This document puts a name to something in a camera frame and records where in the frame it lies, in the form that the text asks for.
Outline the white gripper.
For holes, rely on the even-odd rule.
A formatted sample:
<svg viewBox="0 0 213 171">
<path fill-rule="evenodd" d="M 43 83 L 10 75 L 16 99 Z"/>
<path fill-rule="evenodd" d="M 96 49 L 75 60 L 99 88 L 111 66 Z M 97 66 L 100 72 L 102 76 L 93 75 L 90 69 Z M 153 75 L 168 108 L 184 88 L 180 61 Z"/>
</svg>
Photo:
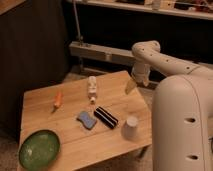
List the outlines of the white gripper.
<svg viewBox="0 0 213 171">
<path fill-rule="evenodd" d="M 137 83 L 142 83 L 145 87 L 149 85 L 150 65 L 143 62 L 136 62 L 133 65 L 131 75 L 133 79 L 130 79 L 125 87 L 125 93 L 129 94 L 134 88 L 137 87 Z"/>
</svg>

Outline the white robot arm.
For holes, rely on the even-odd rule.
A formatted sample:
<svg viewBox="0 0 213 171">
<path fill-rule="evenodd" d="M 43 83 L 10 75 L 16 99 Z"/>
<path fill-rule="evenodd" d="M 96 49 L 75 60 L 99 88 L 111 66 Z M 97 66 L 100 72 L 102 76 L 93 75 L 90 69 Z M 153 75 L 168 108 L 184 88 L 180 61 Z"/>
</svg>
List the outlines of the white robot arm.
<svg viewBox="0 0 213 171">
<path fill-rule="evenodd" d="M 213 69 L 161 52 L 157 41 L 132 46 L 130 92 L 149 84 L 155 69 L 165 76 L 152 102 L 153 171 L 213 171 Z"/>
</svg>

